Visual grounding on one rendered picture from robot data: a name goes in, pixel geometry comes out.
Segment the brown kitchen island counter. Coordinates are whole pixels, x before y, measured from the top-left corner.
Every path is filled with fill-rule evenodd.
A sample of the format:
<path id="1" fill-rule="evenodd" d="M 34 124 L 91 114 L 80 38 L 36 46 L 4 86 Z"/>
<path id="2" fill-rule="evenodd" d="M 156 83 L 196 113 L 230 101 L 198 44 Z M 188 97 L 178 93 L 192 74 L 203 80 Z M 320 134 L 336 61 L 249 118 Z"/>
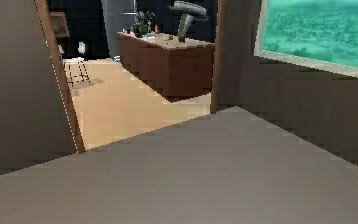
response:
<path id="1" fill-rule="evenodd" d="M 215 45 L 176 36 L 165 40 L 117 33 L 122 66 L 169 101 L 201 96 L 212 90 Z"/>

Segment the grey range hood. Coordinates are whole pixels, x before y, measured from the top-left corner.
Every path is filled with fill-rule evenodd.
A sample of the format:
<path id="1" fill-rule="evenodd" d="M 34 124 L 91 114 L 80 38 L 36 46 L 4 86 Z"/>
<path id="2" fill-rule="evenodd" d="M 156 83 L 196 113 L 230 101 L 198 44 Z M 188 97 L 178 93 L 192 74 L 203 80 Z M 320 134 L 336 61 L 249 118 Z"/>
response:
<path id="1" fill-rule="evenodd" d="M 179 27 L 178 27 L 178 41 L 185 42 L 186 33 L 196 18 L 203 18 L 207 16 L 207 9 L 182 0 L 175 0 L 173 5 L 169 7 L 170 10 L 178 11 L 181 14 Z"/>

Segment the grey fridge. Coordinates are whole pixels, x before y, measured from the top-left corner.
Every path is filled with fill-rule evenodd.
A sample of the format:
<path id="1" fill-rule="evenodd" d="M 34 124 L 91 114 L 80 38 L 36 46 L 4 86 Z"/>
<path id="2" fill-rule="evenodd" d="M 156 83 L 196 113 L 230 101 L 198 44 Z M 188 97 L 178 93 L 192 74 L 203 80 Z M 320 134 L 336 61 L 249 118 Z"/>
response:
<path id="1" fill-rule="evenodd" d="M 137 0 L 101 0 L 110 58 L 120 60 L 117 33 L 134 23 Z"/>

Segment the white stool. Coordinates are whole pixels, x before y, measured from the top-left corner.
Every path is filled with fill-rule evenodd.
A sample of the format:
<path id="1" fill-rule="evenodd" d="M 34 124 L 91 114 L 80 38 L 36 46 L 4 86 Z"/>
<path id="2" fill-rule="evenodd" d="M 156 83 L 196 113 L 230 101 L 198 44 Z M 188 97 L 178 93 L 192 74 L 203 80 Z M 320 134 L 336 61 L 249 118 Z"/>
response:
<path id="1" fill-rule="evenodd" d="M 63 59 L 63 68 L 68 74 L 67 81 L 71 87 L 76 83 L 91 84 L 90 76 L 87 71 L 86 60 L 82 57 Z"/>

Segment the white framed window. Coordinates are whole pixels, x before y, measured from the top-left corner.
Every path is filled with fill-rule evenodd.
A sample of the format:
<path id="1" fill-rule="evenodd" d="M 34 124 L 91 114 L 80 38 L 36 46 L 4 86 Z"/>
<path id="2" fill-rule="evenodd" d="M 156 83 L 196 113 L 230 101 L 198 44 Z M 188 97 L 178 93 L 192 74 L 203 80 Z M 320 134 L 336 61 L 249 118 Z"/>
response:
<path id="1" fill-rule="evenodd" d="M 358 0 L 263 0 L 254 54 L 358 78 Z"/>

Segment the brown wall shelf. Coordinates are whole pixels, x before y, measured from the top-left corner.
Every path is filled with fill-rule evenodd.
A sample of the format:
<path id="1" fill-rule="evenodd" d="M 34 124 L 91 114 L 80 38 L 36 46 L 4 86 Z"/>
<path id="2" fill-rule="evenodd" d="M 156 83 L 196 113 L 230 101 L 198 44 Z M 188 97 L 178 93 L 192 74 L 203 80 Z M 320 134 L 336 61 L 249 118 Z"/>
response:
<path id="1" fill-rule="evenodd" d="M 56 38 L 67 38 L 70 36 L 67 20 L 64 12 L 51 12 L 51 23 Z"/>

